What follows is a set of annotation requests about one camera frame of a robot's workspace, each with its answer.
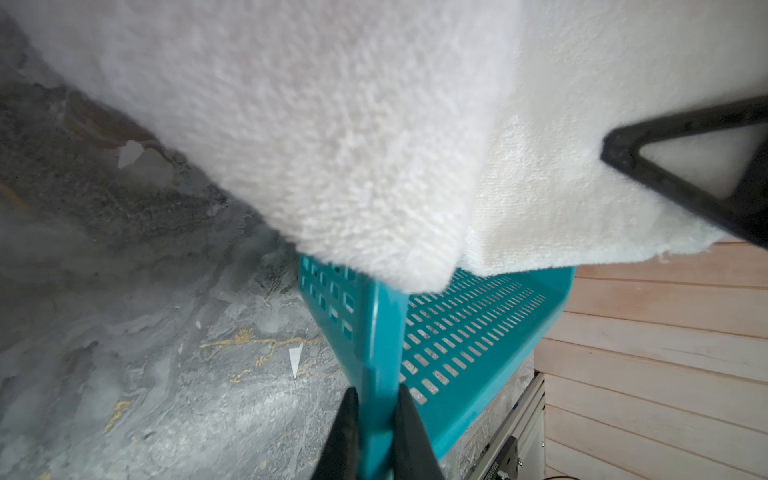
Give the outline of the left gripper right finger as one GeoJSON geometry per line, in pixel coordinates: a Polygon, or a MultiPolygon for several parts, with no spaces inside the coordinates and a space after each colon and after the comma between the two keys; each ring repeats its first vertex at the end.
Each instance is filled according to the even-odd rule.
{"type": "Polygon", "coordinates": [[[392,442],[394,480],[444,480],[437,458],[405,384],[399,385],[392,442]]]}

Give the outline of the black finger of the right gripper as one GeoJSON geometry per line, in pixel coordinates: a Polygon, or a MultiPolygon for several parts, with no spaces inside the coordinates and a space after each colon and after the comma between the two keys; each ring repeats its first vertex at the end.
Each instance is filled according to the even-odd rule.
{"type": "Polygon", "coordinates": [[[767,99],[610,131],[603,162],[726,232],[767,246],[767,99]]]}

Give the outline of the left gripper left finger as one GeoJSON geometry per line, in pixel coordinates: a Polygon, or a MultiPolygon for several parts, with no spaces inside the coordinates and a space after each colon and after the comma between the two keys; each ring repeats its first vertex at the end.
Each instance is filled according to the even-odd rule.
{"type": "Polygon", "coordinates": [[[349,387],[311,479],[355,480],[360,456],[359,433],[359,398],[356,389],[349,387]]]}

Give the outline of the teal plastic basket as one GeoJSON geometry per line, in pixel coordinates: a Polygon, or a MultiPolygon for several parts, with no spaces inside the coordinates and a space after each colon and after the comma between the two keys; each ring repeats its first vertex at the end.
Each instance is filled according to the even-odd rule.
{"type": "Polygon", "coordinates": [[[412,396],[440,458],[560,316],[572,267],[479,277],[457,270],[440,293],[406,295],[350,268],[299,261],[299,288],[355,390],[360,479],[385,479],[398,393],[412,396]]]}

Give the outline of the white towel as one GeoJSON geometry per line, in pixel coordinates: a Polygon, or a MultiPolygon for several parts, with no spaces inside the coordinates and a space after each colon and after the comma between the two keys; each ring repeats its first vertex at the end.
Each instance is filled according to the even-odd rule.
{"type": "Polygon", "coordinates": [[[624,125],[767,90],[763,1],[5,1],[65,82],[297,249],[407,293],[693,254],[624,125]]]}

